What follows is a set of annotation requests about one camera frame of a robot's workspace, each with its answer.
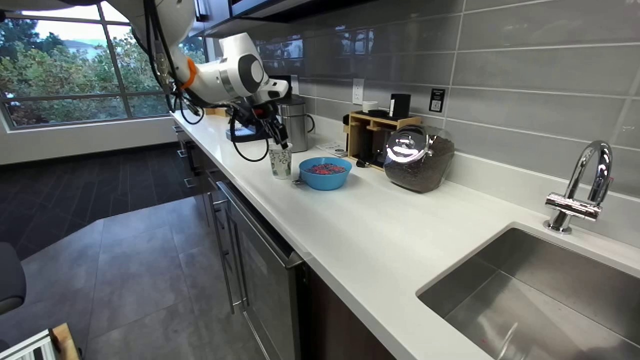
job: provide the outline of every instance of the dishwasher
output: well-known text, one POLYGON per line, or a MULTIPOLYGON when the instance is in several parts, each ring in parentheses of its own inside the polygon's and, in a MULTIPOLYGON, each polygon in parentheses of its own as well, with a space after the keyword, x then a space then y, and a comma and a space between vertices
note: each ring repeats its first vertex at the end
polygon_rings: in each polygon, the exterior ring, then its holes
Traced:
POLYGON ((230 312, 244 315, 266 359, 300 360, 304 261, 233 184, 216 185, 224 197, 209 196, 230 312))

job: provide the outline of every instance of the blue bowl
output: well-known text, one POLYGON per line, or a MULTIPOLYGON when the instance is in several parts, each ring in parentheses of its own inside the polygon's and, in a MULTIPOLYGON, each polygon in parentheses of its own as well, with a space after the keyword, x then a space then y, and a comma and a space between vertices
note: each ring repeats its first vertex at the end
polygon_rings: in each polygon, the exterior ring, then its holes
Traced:
POLYGON ((302 177, 302 180, 307 183, 307 185, 316 190, 335 190, 341 187, 342 185, 344 185, 344 182, 347 181, 347 176, 351 171, 351 167, 352 166, 350 162, 340 158, 310 158, 302 161, 299 165, 300 176, 302 177), (319 175, 307 172, 307 169, 314 165, 326 163, 344 167, 346 171, 339 174, 331 175, 319 175))

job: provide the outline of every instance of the orange ring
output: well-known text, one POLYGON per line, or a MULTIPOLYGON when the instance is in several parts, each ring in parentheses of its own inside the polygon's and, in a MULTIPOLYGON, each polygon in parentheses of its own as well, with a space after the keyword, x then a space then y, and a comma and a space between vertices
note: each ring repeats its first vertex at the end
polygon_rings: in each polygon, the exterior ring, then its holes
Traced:
POLYGON ((193 81, 196 79, 196 74, 198 73, 198 68, 196 67, 196 64, 193 63, 193 60, 189 57, 187 57, 187 64, 189 64, 189 79, 187 80, 187 82, 182 84, 182 86, 180 86, 180 88, 183 90, 193 84, 193 81))

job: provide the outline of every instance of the window frame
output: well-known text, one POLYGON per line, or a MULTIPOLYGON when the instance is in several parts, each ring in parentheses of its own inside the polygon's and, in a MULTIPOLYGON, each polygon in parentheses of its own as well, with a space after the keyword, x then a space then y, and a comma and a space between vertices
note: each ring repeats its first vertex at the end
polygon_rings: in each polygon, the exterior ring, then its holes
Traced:
MULTIPOLYGON (((0 111, 4 117, 4 123, 8 126, 10 131, 21 131, 21 130, 30 130, 30 129, 41 129, 47 127, 63 127, 63 126, 74 126, 74 125, 82 125, 82 124, 96 124, 103 122, 118 122, 118 121, 128 121, 128 120, 140 120, 140 119, 165 119, 169 117, 169 113, 167 114, 156 114, 156 115, 145 115, 145 116, 133 116, 131 113, 131 106, 129 105, 129 98, 136 96, 144 96, 144 95, 163 95, 162 90, 158 91, 146 91, 146 92, 128 92, 122 80, 122 74, 120 73, 120 67, 118 66, 118 59, 116 57, 115 48, 113 47, 113 42, 111 41, 111 37, 109 36, 109 30, 107 25, 121 25, 121 26, 129 26, 131 27, 130 22, 123 21, 113 21, 106 20, 104 17, 104 12, 102 10, 102 3, 93 5, 98 8, 98 14, 100 15, 100 19, 78 19, 74 17, 52 17, 52 16, 43 16, 43 15, 26 15, 22 13, 6 13, 6 17, 13 19, 30 19, 30 20, 46 20, 46 21, 59 21, 59 22, 80 22, 85 24, 98 24, 102 26, 102 30, 104 32, 104 36, 106 38, 106 47, 109 51, 109 57, 111 58, 111 64, 113 66, 113 71, 116 76, 116 80, 118 81, 118 92, 109 92, 109 93, 100 93, 100 94, 74 94, 74 95, 50 95, 50 96, 27 96, 27 97, 5 97, 4 92, 0 94, 0 111), (46 101, 46 100, 67 100, 67 99, 96 99, 101 97, 119 97, 122 101, 125 110, 124 117, 118 118, 110 118, 110 119, 86 119, 81 121, 72 121, 72 122, 53 122, 48 124, 34 124, 34 125, 26 125, 26 126, 16 126, 13 123, 11 118, 11 114, 9 113, 6 104, 10 102, 20 102, 20 101, 46 101)), ((207 50, 207 42, 205 38, 202 39, 202 48, 205 56, 205 60, 209 61, 209 52, 207 50)))

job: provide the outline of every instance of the window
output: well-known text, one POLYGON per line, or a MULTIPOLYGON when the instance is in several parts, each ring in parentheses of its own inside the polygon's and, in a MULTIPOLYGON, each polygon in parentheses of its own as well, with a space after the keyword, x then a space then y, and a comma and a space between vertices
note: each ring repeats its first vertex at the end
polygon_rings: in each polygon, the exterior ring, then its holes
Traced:
MULTIPOLYGON (((182 50, 205 59, 202 38, 182 50)), ((164 95, 127 19, 107 3, 7 13, 0 23, 0 102, 11 128, 166 115, 164 95)))

